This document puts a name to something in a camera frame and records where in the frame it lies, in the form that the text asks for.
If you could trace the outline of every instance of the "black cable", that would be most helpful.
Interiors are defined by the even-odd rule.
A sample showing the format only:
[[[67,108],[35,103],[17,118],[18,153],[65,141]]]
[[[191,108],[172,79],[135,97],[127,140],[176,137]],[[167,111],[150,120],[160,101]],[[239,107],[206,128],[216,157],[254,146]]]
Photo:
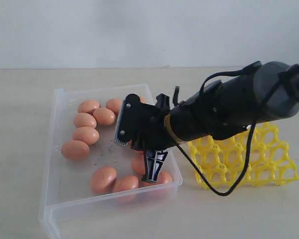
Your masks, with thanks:
[[[204,89],[204,85],[205,83],[216,77],[216,76],[220,76],[220,74],[222,73],[226,73],[228,76],[228,73],[230,72],[219,72],[219,73],[216,73],[216,74],[213,74],[211,75],[210,77],[208,77],[203,85],[202,85],[202,89]],[[205,176],[202,174],[202,172],[199,170],[199,168],[196,166],[196,164],[193,162],[193,160],[188,156],[188,154],[180,147],[180,145],[176,142],[176,140],[174,140],[172,137],[171,139],[173,140],[173,143],[176,145],[176,147],[181,151],[181,153],[187,158],[187,160],[190,162],[190,164],[195,168],[195,170],[197,171],[197,173],[200,175],[200,177],[203,179],[203,181],[206,183],[206,185],[210,188],[211,191],[213,191],[214,193],[216,193],[217,195],[219,196],[228,196],[229,194],[231,194],[234,189],[237,187],[237,185],[241,182],[241,180],[244,178],[246,172],[247,172],[247,169],[248,169],[248,165],[249,165],[249,158],[250,158],[250,151],[251,151],[251,141],[252,141],[252,138],[253,138],[253,134],[254,134],[254,131],[255,131],[255,128],[256,128],[256,124],[257,124],[257,120],[258,120],[258,117],[259,117],[259,114],[261,112],[261,109],[265,106],[265,104],[268,102],[268,100],[270,99],[270,97],[276,92],[276,90],[279,88],[279,86],[281,85],[281,81],[277,81],[273,86],[272,88],[269,90],[269,92],[266,94],[266,96],[264,97],[264,99],[262,100],[262,102],[260,103],[259,105],[259,109],[258,111],[256,112],[255,116],[254,116],[254,119],[252,120],[252,124],[251,124],[251,127],[250,127],[250,131],[248,133],[248,138],[247,138],[247,144],[246,144],[246,156],[245,156],[245,164],[244,164],[244,167],[239,175],[239,177],[237,178],[237,180],[234,182],[234,184],[228,189],[227,192],[219,192],[217,191],[215,188],[213,188],[213,186],[211,186],[211,184],[208,182],[208,180],[205,178]]]

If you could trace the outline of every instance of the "yellow egg tray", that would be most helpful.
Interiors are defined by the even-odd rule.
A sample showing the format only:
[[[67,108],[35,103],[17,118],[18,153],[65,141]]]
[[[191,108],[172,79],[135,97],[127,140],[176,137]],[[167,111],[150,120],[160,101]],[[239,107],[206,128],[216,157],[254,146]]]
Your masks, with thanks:
[[[288,154],[289,144],[279,140],[278,132],[279,128],[268,122],[256,127],[248,170],[238,186],[284,185],[299,180],[297,166]],[[192,160],[213,187],[230,187],[240,175],[248,133],[249,130],[223,141],[206,136],[188,142]],[[197,183],[207,189],[194,172]]]

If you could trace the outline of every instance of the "robotic arm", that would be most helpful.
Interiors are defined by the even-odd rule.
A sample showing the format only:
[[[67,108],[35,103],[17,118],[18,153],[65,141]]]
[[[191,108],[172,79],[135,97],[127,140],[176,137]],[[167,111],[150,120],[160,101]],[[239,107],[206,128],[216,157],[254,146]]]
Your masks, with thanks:
[[[207,81],[218,76],[234,78],[224,83],[217,80],[205,87]],[[173,109],[170,109],[169,97],[164,94],[157,96],[154,106],[141,103],[135,94],[128,95],[122,104],[115,142],[128,145],[131,141],[132,149],[144,151],[146,174],[143,181],[157,181],[168,149],[173,146],[180,148],[183,142],[207,135],[224,140],[246,131],[250,125],[252,137],[257,123],[296,115],[299,111],[299,64],[269,62],[263,65],[257,61],[242,70],[215,73],[195,95],[180,103],[178,91],[176,87]]]

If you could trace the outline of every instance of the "plastic tray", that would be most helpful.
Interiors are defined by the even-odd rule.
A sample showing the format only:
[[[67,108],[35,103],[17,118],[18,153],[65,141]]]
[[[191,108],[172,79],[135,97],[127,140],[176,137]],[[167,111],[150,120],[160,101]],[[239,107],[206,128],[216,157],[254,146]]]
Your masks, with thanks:
[[[92,231],[98,220],[115,217],[122,209],[125,214],[128,214],[129,211],[137,209],[135,205],[144,206],[148,203],[152,205],[155,201],[176,196],[178,186],[182,184],[183,179],[171,151],[162,169],[172,175],[173,182],[171,183],[105,195],[96,195],[90,191],[91,176],[98,168],[105,165],[114,166],[118,178],[134,174],[131,161],[135,152],[128,147],[114,144],[114,125],[97,126],[100,140],[91,146],[90,154],[84,161],[69,161],[60,152],[62,144],[71,140],[75,129],[73,117],[82,101],[96,99],[104,106],[108,99],[124,99],[130,93],[142,96],[148,104],[154,103],[146,84],[73,92],[55,90],[38,217],[50,239],[70,238],[71,233],[60,227],[62,222],[75,221],[75,225],[81,225],[80,219],[90,217],[90,221],[94,220],[83,229],[77,227],[75,232],[80,234],[79,230]],[[155,198],[148,193],[158,190],[165,190],[164,195]],[[131,194],[137,195],[131,202],[124,204],[118,202],[117,198]]]

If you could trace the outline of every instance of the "beige table surface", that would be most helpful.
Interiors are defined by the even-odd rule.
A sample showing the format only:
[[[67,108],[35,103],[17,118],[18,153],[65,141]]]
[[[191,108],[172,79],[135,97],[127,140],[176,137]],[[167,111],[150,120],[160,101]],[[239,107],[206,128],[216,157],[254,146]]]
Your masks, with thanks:
[[[221,70],[0,70],[0,239],[47,239],[37,215],[53,89],[148,83],[153,96],[172,96],[180,85],[179,97],[185,99],[205,77]],[[299,171],[299,114],[277,124]],[[223,198],[198,187],[190,164],[173,151],[184,177],[177,198],[152,207],[149,218],[140,210],[135,218],[113,219],[110,230],[95,225],[95,238],[299,239],[299,181],[239,188]],[[159,224],[153,224],[153,215]]]

